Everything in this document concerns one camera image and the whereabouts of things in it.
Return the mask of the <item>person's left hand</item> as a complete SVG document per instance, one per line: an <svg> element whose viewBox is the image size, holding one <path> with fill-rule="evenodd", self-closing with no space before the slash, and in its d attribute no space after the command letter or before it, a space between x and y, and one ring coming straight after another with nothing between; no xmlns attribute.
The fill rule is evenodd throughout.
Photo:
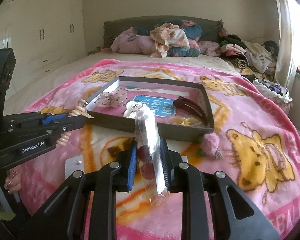
<svg viewBox="0 0 300 240"><path fill-rule="evenodd" d="M21 190L21 166L14 167L7 172L4 189L8 194L13 194Z"/></svg>

